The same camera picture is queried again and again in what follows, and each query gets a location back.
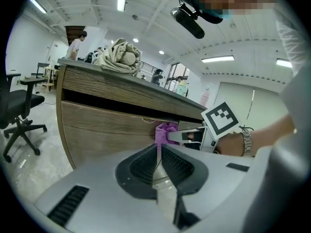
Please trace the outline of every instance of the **chair seat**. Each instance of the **chair seat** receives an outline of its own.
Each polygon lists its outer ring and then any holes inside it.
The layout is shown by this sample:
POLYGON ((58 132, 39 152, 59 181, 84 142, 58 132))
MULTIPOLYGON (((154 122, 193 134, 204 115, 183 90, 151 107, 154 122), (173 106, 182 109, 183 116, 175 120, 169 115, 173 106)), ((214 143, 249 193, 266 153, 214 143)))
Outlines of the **chair seat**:
MULTIPOLYGON (((17 90, 9 93, 8 114, 10 117, 17 117, 25 110, 26 91, 17 90)), ((33 108, 44 102, 43 96, 32 94, 30 107, 33 108)))

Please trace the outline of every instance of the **chair base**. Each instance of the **chair base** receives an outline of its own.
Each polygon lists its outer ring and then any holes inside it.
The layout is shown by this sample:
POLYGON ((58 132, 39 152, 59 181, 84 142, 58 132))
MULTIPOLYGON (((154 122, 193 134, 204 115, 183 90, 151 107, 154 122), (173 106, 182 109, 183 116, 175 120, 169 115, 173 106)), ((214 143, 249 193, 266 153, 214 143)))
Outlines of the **chair base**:
POLYGON ((35 148, 35 146, 31 143, 29 138, 26 136, 25 132, 31 131, 31 130, 36 130, 36 129, 43 129, 43 131, 46 132, 46 131, 48 131, 48 129, 45 126, 45 124, 31 125, 32 122, 33 122, 32 120, 28 121, 26 119, 23 123, 20 123, 20 120, 17 117, 17 118, 15 118, 15 123, 16 123, 17 127, 10 128, 10 129, 7 129, 7 130, 3 131, 4 136, 6 138, 9 138, 9 134, 13 134, 11 136, 9 142, 7 143, 5 149, 4 149, 3 156, 4 156, 5 160, 6 160, 6 162, 8 162, 8 163, 11 162, 11 157, 9 155, 7 155, 7 154, 9 152, 10 148, 12 147, 12 145, 14 144, 14 142, 16 141, 16 139, 19 136, 24 138, 24 140, 27 142, 27 144, 35 152, 35 155, 40 155, 40 150, 35 148))

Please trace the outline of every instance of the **headset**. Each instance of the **headset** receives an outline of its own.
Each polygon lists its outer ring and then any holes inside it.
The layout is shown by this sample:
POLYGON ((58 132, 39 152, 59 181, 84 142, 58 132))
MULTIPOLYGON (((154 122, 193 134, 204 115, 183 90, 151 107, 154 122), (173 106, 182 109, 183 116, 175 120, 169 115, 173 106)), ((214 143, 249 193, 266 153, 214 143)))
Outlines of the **headset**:
POLYGON ((204 30, 196 23, 198 17, 213 24, 223 21, 222 18, 214 17, 209 13, 203 12, 195 3, 192 3, 194 11, 191 11, 182 0, 179 0, 179 3, 178 8, 171 10, 171 16, 197 39, 202 39, 205 35, 204 30))

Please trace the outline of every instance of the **chair armrest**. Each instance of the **chair armrest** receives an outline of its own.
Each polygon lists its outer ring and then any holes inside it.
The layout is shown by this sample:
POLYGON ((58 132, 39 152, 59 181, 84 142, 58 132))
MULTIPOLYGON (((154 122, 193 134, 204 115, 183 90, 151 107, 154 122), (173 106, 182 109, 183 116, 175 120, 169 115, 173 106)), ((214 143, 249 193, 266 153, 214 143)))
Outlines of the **chair armrest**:
POLYGON ((21 74, 20 73, 9 73, 6 75, 7 78, 13 78, 13 77, 19 77, 21 74))
POLYGON ((44 82, 44 78, 38 78, 38 79, 26 79, 26 80, 21 80, 19 81, 21 84, 25 84, 25 85, 34 85, 36 83, 42 83, 44 82))
POLYGON ((24 113, 22 114, 22 118, 25 119, 29 113, 30 113, 30 106, 31 106, 31 96, 33 94, 33 88, 36 83, 42 83, 44 82, 44 78, 39 78, 39 79, 26 79, 26 80, 21 80, 21 84, 27 85, 27 92, 26 92, 26 100, 25 100, 25 110, 24 113))

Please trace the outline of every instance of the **black hair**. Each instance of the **black hair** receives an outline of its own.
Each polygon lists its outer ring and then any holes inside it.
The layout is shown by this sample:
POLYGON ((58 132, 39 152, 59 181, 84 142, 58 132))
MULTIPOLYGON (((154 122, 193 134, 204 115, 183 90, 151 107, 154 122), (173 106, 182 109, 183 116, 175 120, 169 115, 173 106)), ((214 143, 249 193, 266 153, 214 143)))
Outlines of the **black hair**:
POLYGON ((87 32, 86 31, 82 31, 81 34, 79 34, 79 38, 81 38, 82 36, 84 38, 87 37, 87 32))

